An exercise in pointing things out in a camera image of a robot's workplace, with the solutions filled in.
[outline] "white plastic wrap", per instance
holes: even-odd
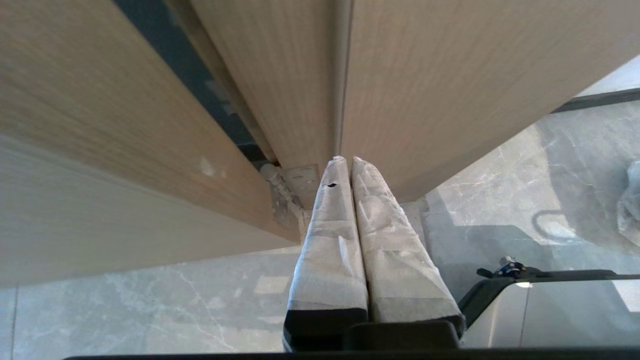
[[[627,170],[629,186],[618,201],[618,231],[640,246],[640,161]]]
[[[362,253],[346,160],[329,161],[316,195],[288,310],[367,309]]]
[[[355,157],[351,183],[372,319],[414,322],[459,316],[438,268],[378,169]]]

